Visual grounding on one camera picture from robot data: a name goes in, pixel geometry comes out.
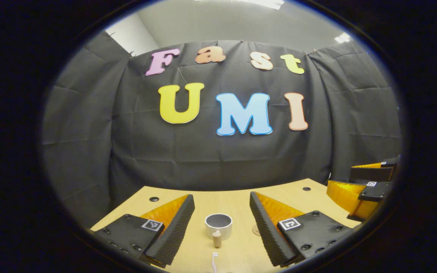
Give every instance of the screw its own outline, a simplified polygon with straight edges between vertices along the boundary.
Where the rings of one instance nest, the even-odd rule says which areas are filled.
[[[137,250],[137,251],[141,251],[141,250],[143,250],[140,246],[138,246],[137,244],[133,244],[132,245],[132,248],[133,249],[135,249],[135,250]]]

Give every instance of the foam letter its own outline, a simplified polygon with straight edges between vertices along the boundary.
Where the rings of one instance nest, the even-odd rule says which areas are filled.
[[[252,52],[250,54],[250,58],[252,59],[250,63],[257,69],[263,69],[263,70],[271,70],[272,69],[272,62],[269,62],[271,57],[269,57],[265,53],[260,52]]]
[[[145,75],[151,76],[165,72],[165,69],[162,67],[162,65],[165,64],[165,66],[168,66],[171,64],[171,60],[173,59],[171,54],[177,56],[180,54],[180,50],[172,49],[151,54],[151,56],[153,56],[153,60],[151,61],[151,66],[149,66],[149,70]]]
[[[199,64],[206,64],[208,62],[221,62],[225,60],[223,49],[221,47],[206,47],[198,50],[198,55],[195,62]]]
[[[232,128],[232,119],[236,123],[237,129],[245,133],[250,119],[253,119],[250,133],[253,135],[267,135],[272,132],[267,117],[267,101],[269,95],[255,93],[250,97],[246,108],[242,107],[236,95],[223,93],[215,98],[222,107],[220,128],[217,129],[218,135],[233,135],[236,130]]]
[[[308,123],[305,121],[305,113],[303,112],[303,95],[299,93],[286,93],[284,97],[289,100],[291,108],[291,123],[289,129],[291,130],[305,130],[308,128]]]
[[[293,55],[282,55],[281,59],[286,61],[286,66],[288,67],[289,71],[296,74],[302,74],[305,72],[304,69],[298,67],[298,64],[301,63],[300,59],[296,59]]]
[[[166,85],[158,92],[161,94],[159,113],[169,123],[187,123],[198,115],[200,110],[200,90],[205,87],[203,83],[189,83],[185,89],[189,91],[189,108],[184,112],[176,112],[175,95],[180,87],[178,85]]]

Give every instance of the black fabric backdrop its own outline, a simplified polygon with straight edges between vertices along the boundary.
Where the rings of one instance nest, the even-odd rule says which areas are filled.
[[[197,64],[196,52],[207,46],[222,47],[226,59]],[[153,52],[173,48],[180,55],[164,73],[144,76]],[[274,68],[254,68],[254,51],[268,54]],[[69,212],[88,228],[144,185],[238,190],[303,178],[325,184],[330,172],[332,179],[346,180],[350,166],[401,151],[394,92],[354,42],[308,55],[222,40],[153,52],[130,60],[102,33],[76,54],[49,93],[43,120],[47,173]],[[289,71],[284,54],[300,59],[305,73]],[[175,107],[184,111],[187,83],[205,85],[200,112],[189,123],[167,123],[159,113],[158,89],[179,85]],[[308,129],[289,129],[288,92],[305,97]],[[272,133],[217,135],[220,93],[234,93],[243,106],[253,93],[268,94]]]

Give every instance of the wooden cylinder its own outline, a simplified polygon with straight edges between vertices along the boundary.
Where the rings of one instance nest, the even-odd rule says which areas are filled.
[[[212,237],[214,239],[215,247],[220,247],[222,245],[222,234],[220,233],[220,231],[215,231],[212,234]]]

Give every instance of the blue letter m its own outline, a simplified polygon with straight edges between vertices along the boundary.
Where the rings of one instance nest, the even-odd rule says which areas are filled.
[[[242,107],[236,95],[224,93],[217,95],[216,98],[222,107],[220,128],[217,129],[219,135],[233,135],[236,130],[232,128],[232,119],[241,133],[245,133],[250,119],[253,119],[250,133],[254,135],[267,135],[272,132],[267,117],[267,101],[269,95],[255,93],[250,97],[246,108]]]

